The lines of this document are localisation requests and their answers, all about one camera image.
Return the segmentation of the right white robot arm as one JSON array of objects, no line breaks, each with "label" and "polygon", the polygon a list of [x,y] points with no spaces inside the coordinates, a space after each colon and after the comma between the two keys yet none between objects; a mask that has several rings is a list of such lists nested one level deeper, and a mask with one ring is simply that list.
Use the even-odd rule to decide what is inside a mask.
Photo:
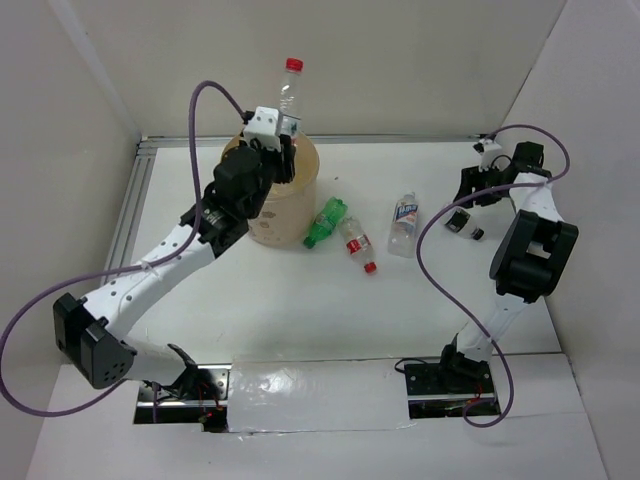
[{"label": "right white robot arm", "polygon": [[555,290],[579,235],[578,228],[565,222],[556,209],[541,144],[517,144],[506,166],[496,164],[500,148],[494,141],[481,141],[474,149],[481,155],[481,164],[461,171],[456,201],[491,187],[513,187],[460,204],[445,215],[444,224],[460,233],[470,221],[470,208],[504,198],[511,200],[515,217],[489,270],[496,291],[493,313],[481,326],[468,322],[442,351],[436,379],[448,392],[460,391],[470,379],[480,380],[488,373],[493,343],[526,306]]}]

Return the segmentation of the white-label clear bottle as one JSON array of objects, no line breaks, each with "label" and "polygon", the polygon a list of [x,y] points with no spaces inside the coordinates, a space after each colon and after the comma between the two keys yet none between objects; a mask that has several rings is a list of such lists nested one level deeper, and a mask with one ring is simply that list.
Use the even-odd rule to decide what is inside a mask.
[{"label": "white-label clear bottle", "polygon": [[388,239],[388,252],[411,258],[414,254],[415,233],[418,219],[418,201],[414,192],[406,193],[394,207]]}]

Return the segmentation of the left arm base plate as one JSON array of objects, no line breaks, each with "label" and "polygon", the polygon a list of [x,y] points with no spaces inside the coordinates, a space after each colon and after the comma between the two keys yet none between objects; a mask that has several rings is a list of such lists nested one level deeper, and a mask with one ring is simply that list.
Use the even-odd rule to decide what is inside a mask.
[{"label": "left arm base plate", "polygon": [[226,433],[230,375],[230,364],[199,365],[198,373],[180,384],[141,382],[133,423],[192,425],[207,433]]}]

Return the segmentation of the large red-label clear bottle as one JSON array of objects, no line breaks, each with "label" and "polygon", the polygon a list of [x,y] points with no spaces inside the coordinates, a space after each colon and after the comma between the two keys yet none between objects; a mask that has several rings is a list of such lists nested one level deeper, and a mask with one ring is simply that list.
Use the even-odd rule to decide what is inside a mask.
[{"label": "large red-label clear bottle", "polygon": [[280,86],[279,105],[281,132],[295,140],[301,124],[301,76],[304,62],[289,57],[285,62],[284,77]]}]

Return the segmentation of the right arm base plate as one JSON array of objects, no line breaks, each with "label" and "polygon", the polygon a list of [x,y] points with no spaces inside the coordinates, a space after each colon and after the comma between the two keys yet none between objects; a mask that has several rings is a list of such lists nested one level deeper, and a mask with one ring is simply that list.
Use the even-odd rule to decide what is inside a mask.
[{"label": "right arm base plate", "polygon": [[434,419],[501,413],[489,366],[480,363],[479,376],[454,372],[440,361],[419,358],[398,360],[394,370],[404,377],[409,418]]}]

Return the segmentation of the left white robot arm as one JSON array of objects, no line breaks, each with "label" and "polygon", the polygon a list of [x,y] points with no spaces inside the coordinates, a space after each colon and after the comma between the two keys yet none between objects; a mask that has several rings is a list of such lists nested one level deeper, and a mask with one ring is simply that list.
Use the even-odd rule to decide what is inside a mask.
[{"label": "left white robot arm", "polygon": [[135,345],[128,335],[160,299],[247,234],[272,185],[293,180],[295,153],[288,135],[242,132],[196,204],[131,271],[82,298],[66,293],[54,302],[56,343],[93,388],[138,380],[184,399],[212,381],[179,346]]}]

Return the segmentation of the clear crushed bottle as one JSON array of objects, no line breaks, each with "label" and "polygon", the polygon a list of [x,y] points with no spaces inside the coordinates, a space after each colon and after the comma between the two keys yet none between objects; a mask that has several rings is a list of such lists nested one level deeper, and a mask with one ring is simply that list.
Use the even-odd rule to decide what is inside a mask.
[{"label": "clear crushed bottle", "polygon": [[484,230],[477,225],[469,212],[460,207],[452,210],[444,226],[449,231],[467,239],[479,241],[484,237]]}]

